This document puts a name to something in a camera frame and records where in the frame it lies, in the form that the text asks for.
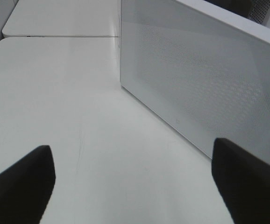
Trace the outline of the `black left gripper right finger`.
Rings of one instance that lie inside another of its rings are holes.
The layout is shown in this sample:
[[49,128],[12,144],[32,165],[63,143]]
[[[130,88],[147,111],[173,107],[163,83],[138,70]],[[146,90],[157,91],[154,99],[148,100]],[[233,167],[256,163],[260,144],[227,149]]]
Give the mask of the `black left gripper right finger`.
[[211,172],[235,224],[270,224],[269,164],[226,138],[216,138]]

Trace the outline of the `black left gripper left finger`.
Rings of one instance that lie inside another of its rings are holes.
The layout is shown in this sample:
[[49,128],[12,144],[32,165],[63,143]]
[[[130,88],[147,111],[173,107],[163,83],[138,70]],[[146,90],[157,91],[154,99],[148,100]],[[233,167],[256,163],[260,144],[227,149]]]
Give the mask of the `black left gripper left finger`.
[[50,146],[35,148],[0,173],[0,224],[38,224],[56,182]]

